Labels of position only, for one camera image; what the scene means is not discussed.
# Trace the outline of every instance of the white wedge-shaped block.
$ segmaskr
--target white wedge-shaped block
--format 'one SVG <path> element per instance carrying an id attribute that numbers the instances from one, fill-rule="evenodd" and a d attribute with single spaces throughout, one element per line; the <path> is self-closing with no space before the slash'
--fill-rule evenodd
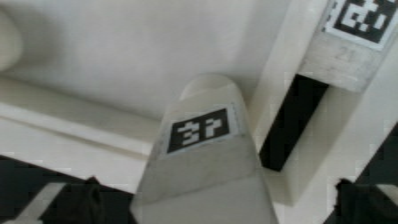
<path id="1" fill-rule="evenodd" d="M 275 224 L 239 91 L 218 76 L 197 82 L 165 113 L 133 215 L 140 224 Z"/>

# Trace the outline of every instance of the white surface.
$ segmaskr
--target white surface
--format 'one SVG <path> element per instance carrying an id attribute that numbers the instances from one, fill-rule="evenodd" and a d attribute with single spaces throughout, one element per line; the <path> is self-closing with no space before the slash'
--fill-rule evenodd
<path id="1" fill-rule="evenodd" d="M 140 224 L 277 224 L 261 173 L 145 206 Z"/>
<path id="2" fill-rule="evenodd" d="M 5 78 L 0 116 L 126 150 L 145 160 L 159 123 Z"/>
<path id="3" fill-rule="evenodd" d="M 21 35 L 0 8 L 0 72 L 14 65 L 23 51 Z"/>
<path id="4" fill-rule="evenodd" d="M 289 0 L 0 0 L 24 40 L 3 75 L 159 120 L 191 77 L 248 98 Z"/>

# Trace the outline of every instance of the black gap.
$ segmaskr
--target black gap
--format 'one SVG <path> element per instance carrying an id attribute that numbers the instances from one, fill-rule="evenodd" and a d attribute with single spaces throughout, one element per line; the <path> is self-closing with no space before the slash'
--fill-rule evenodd
<path id="1" fill-rule="evenodd" d="M 326 88 L 325 83 L 294 76 L 259 152 L 262 166 L 275 171 L 282 170 Z"/>

